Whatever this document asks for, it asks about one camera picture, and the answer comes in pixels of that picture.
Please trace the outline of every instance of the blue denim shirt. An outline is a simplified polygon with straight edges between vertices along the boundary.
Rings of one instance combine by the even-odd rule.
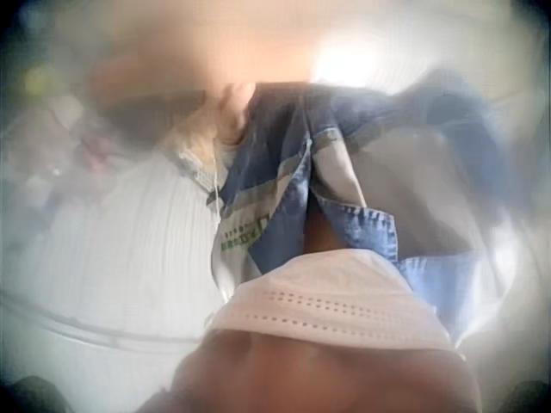
[[[340,240],[392,262],[457,342],[506,292],[480,247],[511,200],[495,138],[483,102],[443,72],[398,96],[259,86],[220,190],[217,285],[229,298],[300,255],[315,196]]]

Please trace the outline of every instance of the white face mask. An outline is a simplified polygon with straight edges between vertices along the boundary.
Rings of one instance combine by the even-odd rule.
[[[210,330],[242,330],[353,348],[455,351],[434,309],[368,250],[296,257],[239,286]]]

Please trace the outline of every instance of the blurred background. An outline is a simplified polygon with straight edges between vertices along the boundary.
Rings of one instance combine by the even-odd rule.
[[[487,101],[523,194],[495,252],[511,291],[461,350],[486,411],[531,411],[504,406],[551,375],[546,6],[4,2],[3,384],[38,376],[73,411],[131,412],[195,348],[223,304],[210,274],[214,175],[208,147],[162,143],[186,134],[205,94],[290,81],[394,94],[445,67]]]

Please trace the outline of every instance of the person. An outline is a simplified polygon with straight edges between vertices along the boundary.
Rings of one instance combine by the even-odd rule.
[[[239,84],[217,106],[226,304],[139,413],[481,411],[456,345],[505,295],[481,243],[511,200],[484,103]]]

